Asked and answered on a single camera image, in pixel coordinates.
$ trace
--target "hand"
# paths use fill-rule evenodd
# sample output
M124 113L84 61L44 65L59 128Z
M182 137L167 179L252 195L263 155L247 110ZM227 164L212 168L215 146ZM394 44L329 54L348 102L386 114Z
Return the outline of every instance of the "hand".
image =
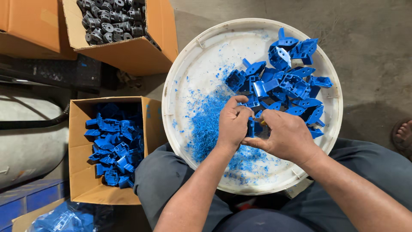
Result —
M236 150L240 146L240 142L245 138L248 131L248 119L249 117L254 118L255 114L251 108L237 106L237 103L245 103L248 100L243 95L233 96L220 111L217 147L223 146Z
M302 165L322 152L311 136L305 122L298 116L266 109L260 116L271 129L267 140L246 137L243 145L257 147L278 158Z

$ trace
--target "white plastic tray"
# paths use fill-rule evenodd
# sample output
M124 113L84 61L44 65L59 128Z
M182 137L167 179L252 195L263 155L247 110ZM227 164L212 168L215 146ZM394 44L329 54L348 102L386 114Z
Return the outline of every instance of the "white plastic tray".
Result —
M191 168L199 165L192 159L192 154L185 146L191 139L191 125L186 115L194 113L186 108L187 102L193 102L193 93L208 95L222 84L216 74L222 71L219 68L245 70L242 58L250 63L266 60L269 64L267 50L278 40L278 31L285 29L286 36L299 40L309 38L299 30L278 21L268 19L236 19L216 25L204 31L193 39L179 54L172 65L166 79L162 98L163 124L167 138L177 155L182 157ZM323 102L324 113L321 120L326 124L321 130L323 136L315 139L315 143L327 154L333 148L339 134L343 98L338 76L332 63L318 46L312 56L316 68L314 76L330 77L333 86L321 89L317 99ZM292 60L292 68L304 66L299 59ZM289 188L308 175L297 165L267 155L265 163L257 163L255 172L238 171L237 176L243 174L253 181L239 182L238 179L222 176L218 189L242 195L261 195L278 192Z

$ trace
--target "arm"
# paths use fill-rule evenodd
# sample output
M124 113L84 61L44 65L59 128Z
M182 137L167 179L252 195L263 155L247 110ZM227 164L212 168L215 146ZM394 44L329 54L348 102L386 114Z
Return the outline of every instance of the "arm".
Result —
M322 185L360 232L412 231L412 213L326 155L300 117L276 110L265 110L262 116L272 129L269 139L245 138L242 144L297 164Z
M154 231L202 231L216 188L230 159L246 136L250 108L246 96L232 97L220 112L215 148L164 207Z

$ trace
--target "forearm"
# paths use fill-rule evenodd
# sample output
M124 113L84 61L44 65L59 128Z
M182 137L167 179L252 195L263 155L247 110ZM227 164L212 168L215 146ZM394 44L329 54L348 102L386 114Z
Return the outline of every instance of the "forearm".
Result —
M201 231L235 148L216 146L164 207L155 231Z
M412 231L412 213L371 182L319 151L301 165L365 231Z

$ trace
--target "sandal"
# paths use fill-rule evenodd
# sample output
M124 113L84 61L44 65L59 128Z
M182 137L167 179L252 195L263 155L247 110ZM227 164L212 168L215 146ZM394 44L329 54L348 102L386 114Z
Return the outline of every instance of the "sandal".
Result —
M399 128L402 126L402 124L407 123L411 121L412 118L404 118L402 120L399 120L392 128L392 133L391 133L391 141L395 148L398 150L398 152L408 158L410 161L412 161L412 136L409 136L407 139L403 140L401 138L398 138L396 134L398 133Z

